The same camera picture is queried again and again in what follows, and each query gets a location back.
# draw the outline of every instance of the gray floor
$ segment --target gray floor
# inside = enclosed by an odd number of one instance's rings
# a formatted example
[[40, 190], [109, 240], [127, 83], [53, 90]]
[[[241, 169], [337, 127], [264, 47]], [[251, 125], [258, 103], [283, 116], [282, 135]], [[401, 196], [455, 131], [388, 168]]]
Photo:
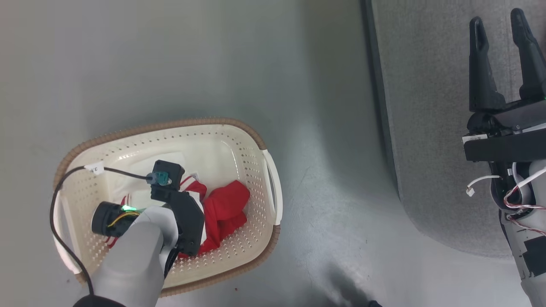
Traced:
[[403, 211], [356, 1], [7, 0], [0, 42], [7, 306], [69, 305], [80, 288], [48, 225], [64, 154], [102, 133], [196, 116], [262, 134], [283, 183], [281, 237], [259, 268], [159, 306], [529, 304], [511, 261], [440, 245]]

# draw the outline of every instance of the red clothing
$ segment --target red clothing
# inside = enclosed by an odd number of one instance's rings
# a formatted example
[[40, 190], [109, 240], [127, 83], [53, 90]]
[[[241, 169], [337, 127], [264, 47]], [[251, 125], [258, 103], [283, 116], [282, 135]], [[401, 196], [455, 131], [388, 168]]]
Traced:
[[[187, 185], [185, 183], [186, 181], [181, 183], [181, 188]], [[250, 198], [250, 192], [239, 181], [235, 180], [225, 187], [217, 188], [204, 201], [206, 186], [199, 181], [190, 183], [184, 191], [198, 192], [203, 204], [206, 240], [201, 245], [199, 254], [219, 248], [223, 239], [246, 223], [242, 210]]]

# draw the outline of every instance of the sticker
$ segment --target sticker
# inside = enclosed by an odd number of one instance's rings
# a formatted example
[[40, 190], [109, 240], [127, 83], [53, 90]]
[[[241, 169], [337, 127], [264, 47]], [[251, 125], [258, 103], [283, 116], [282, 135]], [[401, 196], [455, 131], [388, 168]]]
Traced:
[[89, 170], [91, 173], [93, 173], [95, 175], [100, 175], [100, 174], [102, 174], [104, 172], [104, 162], [103, 161], [93, 163], [93, 164], [88, 164], [88, 165], [86, 165], [84, 167], [85, 167], [85, 169]]
[[487, 134], [467, 135], [465, 137], [462, 137], [462, 143], [465, 144], [468, 141], [483, 140], [486, 138], [487, 138]]

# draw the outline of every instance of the white basket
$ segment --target white basket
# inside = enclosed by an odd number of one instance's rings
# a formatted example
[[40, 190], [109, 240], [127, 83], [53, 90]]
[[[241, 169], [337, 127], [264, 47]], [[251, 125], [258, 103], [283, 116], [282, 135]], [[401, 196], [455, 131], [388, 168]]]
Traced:
[[[251, 196], [244, 211], [246, 224], [222, 241], [219, 249], [178, 259], [165, 280], [162, 295], [213, 284], [260, 265], [271, 253], [280, 232], [282, 192], [275, 164], [263, 141], [240, 121], [182, 120], [90, 140], [66, 156], [55, 183], [74, 167], [104, 161], [105, 166], [129, 171], [129, 165], [137, 161], [169, 152], [181, 152], [186, 172], [197, 173], [209, 191], [239, 180]], [[113, 187], [122, 179], [115, 173], [94, 176], [81, 170], [65, 181], [57, 198], [67, 218], [73, 249], [90, 274], [109, 250], [103, 237], [91, 232], [93, 212], [101, 201], [113, 201]], [[54, 216], [59, 228], [59, 210], [55, 210]], [[78, 266], [55, 243], [65, 265], [82, 280]]]

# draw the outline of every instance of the basket rim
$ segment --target basket rim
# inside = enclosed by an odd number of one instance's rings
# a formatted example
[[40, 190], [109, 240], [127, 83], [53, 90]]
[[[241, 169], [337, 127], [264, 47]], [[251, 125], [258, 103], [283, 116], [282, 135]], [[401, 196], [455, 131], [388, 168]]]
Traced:
[[[55, 189], [61, 177], [66, 173], [72, 161], [80, 153], [84, 152], [85, 150], [89, 148], [92, 148], [104, 143], [108, 143], [110, 141], [119, 140], [122, 138], [131, 137], [133, 135], [143, 134], [147, 132], [154, 132], [154, 131], [171, 129], [171, 128], [189, 127], [189, 126], [202, 126], [202, 125], [229, 125], [229, 126], [239, 128], [245, 131], [246, 133], [248, 133], [250, 137], [252, 137], [252, 139], [256, 142], [260, 150], [267, 149], [267, 147], [265, 146], [264, 140], [261, 138], [258, 132], [256, 132], [249, 125], [237, 119], [231, 119], [227, 117], [211, 117], [211, 118], [201, 118], [201, 119], [183, 119], [183, 120], [177, 120], [177, 121], [171, 121], [171, 122], [165, 122], [165, 123], [155, 123], [151, 125], [139, 126], [139, 127], [130, 128], [127, 130], [122, 130], [122, 131], [117, 131], [117, 132], [101, 135], [100, 137], [90, 139], [72, 148], [72, 150], [68, 152], [68, 154], [64, 157], [64, 159], [60, 162], [59, 166], [57, 167], [57, 172], [55, 173], [55, 177], [53, 180], [53, 189]], [[273, 252], [275, 245], [277, 245], [280, 231], [281, 231], [280, 225], [273, 225], [273, 231], [271, 232], [271, 238], [269, 239], [267, 246], [253, 260], [243, 265], [240, 265], [236, 268], [233, 268], [231, 270], [228, 270], [222, 273], [218, 273], [208, 278], [189, 282], [183, 285], [164, 288], [161, 291], [160, 297], [172, 296], [175, 294], [189, 292], [192, 290], [210, 286], [217, 282], [230, 279], [232, 277], [235, 277], [237, 275], [240, 275], [244, 272], [248, 272], [256, 268], [257, 266], [262, 264]], [[75, 277], [82, 285], [85, 283], [85, 278], [82, 273], [75, 274]]]

